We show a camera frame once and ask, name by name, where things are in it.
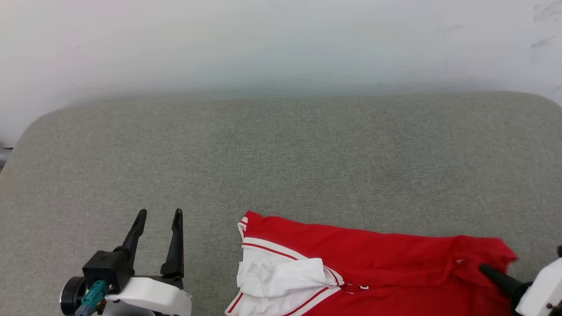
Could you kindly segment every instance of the teal cable connector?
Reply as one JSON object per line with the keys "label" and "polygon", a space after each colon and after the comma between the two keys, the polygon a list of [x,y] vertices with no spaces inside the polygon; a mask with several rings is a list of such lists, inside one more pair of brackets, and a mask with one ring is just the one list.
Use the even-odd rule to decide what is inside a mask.
{"label": "teal cable connector", "polygon": [[99,280],[94,283],[86,296],[82,299],[82,305],[74,313],[75,316],[91,316],[96,311],[96,306],[103,302],[109,292],[109,287],[105,281]]}

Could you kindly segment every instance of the white wall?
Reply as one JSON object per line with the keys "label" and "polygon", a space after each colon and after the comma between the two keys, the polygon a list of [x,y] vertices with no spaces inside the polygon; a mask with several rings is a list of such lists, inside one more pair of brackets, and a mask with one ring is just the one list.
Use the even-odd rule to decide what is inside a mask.
{"label": "white wall", "polygon": [[75,103],[514,90],[562,103],[562,0],[1,0],[0,142]]}

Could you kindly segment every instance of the gray fabric surface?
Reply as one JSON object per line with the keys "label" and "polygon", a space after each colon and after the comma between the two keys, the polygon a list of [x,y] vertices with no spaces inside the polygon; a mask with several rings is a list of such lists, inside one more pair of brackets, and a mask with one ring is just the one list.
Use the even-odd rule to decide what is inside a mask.
{"label": "gray fabric surface", "polygon": [[0,310],[59,315],[66,280],[148,209],[156,274],[184,210],[193,315],[237,293],[248,209],[306,223],[499,236],[532,279],[562,243],[562,109],[522,93],[124,102],[40,118],[0,175]]}

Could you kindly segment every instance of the red fabric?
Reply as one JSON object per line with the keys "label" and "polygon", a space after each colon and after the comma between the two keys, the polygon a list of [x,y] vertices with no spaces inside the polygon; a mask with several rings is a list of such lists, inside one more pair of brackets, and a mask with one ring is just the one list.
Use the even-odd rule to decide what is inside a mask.
{"label": "red fabric", "polygon": [[322,258],[346,284],[353,284],[342,286],[343,291],[306,316],[511,314],[508,299],[478,269],[486,263],[505,272],[516,259],[500,239],[382,234],[262,217],[252,211],[246,217],[245,237]]}

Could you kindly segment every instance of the red and white jersey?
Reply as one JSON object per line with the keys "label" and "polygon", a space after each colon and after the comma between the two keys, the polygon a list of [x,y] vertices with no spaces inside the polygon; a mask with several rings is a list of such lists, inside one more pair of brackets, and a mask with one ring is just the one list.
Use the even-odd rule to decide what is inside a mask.
{"label": "red and white jersey", "polygon": [[505,272],[497,238],[420,237],[302,224],[252,211],[238,223],[241,289],[228,316],[508,316],[479,270]]}

